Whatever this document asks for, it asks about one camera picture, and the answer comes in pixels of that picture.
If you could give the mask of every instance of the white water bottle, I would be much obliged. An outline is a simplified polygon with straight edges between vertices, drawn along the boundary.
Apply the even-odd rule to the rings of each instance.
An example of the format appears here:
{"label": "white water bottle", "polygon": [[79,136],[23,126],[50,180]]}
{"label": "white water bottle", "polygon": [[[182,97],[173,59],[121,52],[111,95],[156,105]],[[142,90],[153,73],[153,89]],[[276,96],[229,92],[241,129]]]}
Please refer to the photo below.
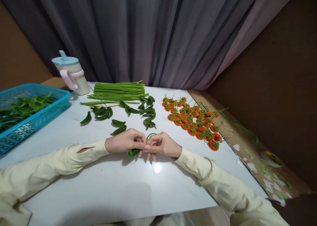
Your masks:
{"label": "white water bottle", "polygon": [[77,95],[85,95],[90,92],[84,76],[84,71],[80,66],[79,60],[74,57],[67,57],[65,52],[59,51],[61,57],[52,59],[59,73],[67,86]]}

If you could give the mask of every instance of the blue plastic basket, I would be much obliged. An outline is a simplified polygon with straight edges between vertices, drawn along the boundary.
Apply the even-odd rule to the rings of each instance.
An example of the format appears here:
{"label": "blue plastic basket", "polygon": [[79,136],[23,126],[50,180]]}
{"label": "blue plastic basket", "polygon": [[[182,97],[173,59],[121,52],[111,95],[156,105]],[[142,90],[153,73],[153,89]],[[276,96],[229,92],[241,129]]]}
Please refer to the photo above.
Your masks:
{"label": "blue plastic basket", "polygon": [[40,84],[23,84],[0,92],[0,109],[11,109],[10,103],[16,103],[17,97],[29,96],[33,98],[36,95],[47,96],[50,93],[50,97],[55,100],[54,103],[0,134],[0,156],[30,134],[42,128],[70,106],[69,91]]}

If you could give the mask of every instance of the white table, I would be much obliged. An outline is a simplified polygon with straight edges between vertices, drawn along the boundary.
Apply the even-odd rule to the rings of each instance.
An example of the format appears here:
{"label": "white table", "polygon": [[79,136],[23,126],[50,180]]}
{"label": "white table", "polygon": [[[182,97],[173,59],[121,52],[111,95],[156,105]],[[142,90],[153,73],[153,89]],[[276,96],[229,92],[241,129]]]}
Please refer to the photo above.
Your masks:
{"label": "white table", "polygon": [[[239,177],[259,195],[267,194],[244,167],[230,146],[223,142],[217,152],[204,141],[190,136],[180,126],[167,119],[162,106],[164,94],[174,99],[192,98],[185,90],[145,87],[156,102],[157,130],[145,131],[139,114],[127,116],[121,107],[113,107],[113,119],[126,121],[147,136],[167,132],[184,148],[214,159],[229,173]],[[111,120],[94,121],[80,126],[88,111],[80,102],[94,101],[87,95],[70,97],[71,106],[52,122],[16,146],[2,159],[0,168],[56,151],[71,143],[87,143],[110,137],[116,128]],[[131,104],[137,109],[139,105]],[[110,154],[86,166],[81,172],[61,176],[50,186],[24,203],[33,216],[30,226],[87,226],[134,218],[162,215],[173,212],[217,206],[208,192],[189,173],[176,165],[171,158],[158,155],[157,161],[146,161],[146,154],[132,159],[126,153]]]}

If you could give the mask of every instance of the cardboard wall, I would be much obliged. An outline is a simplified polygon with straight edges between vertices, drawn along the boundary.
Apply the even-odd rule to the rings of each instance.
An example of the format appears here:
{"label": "cardboard wall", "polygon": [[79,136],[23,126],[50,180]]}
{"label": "cardboard wall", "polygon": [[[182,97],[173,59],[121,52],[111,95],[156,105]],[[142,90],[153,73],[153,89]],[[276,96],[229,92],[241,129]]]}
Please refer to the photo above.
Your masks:
{"label": "cardboard wall", "polygon": [[291,0],[209,92],[317,190],[317,0]]}
{"label": "cardboard wall", "polygon": [[0,24],[0,91],[51,78],[51,73],[1,1]]}

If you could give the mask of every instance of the light yellow long sleeve shirt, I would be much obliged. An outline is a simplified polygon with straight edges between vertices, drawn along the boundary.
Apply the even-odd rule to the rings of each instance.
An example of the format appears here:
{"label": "light yellow long sleeve shirt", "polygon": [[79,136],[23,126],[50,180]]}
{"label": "light yellow long sleeve shirt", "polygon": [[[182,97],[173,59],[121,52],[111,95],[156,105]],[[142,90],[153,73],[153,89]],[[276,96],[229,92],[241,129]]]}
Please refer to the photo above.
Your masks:
{"label": "light yellow long sleeve shirt", "polygon": [[[0,226],[28,225],[31,213],[23,208],[21,202],[48,186],[59,175],[76,173],[86,164],[107,155],[104,143],[105,140],[100,140],[69,145],[57,152],[1,169]],[[222,207],[236,212],[230,218],[231,225],[288,225],[268,200],[213,161],[183,149],[175,162],[195,175]],[[169,217],[169,225],[176,219],[179,217]]]}

